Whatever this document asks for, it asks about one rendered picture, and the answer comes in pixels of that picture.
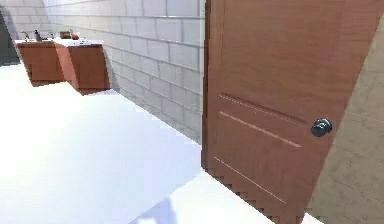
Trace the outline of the brown cabinet with white top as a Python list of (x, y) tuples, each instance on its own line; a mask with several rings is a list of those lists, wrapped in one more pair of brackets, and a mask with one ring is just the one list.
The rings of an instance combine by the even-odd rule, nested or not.
[(58, 60), (67, 81), (81, 95), (110, 89), (101, 42), (94, 40), (55, 40)]

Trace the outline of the dark round door knob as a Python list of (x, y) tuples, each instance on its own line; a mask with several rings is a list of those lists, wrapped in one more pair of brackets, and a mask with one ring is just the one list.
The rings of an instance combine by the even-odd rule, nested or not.
[(315, 137), (322, 137), (331, 131), (332, 123), (326, 118), (317, 119), (311, 127), (311, 133)]

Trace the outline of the brown wooden room door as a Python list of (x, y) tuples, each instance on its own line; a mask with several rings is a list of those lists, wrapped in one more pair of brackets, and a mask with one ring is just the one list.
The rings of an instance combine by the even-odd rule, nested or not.
[(384, 224), (384, 0), (206, 0), (205, 32), (205, 171), (273, 224)]

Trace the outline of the brown cabinet with sink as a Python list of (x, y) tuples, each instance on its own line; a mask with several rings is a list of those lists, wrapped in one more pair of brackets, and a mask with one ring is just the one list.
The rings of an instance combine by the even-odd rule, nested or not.
[(18, 40), (15, 45), (21, 56), (29, 81), (34, 87), (64, 81), (54, 42)]

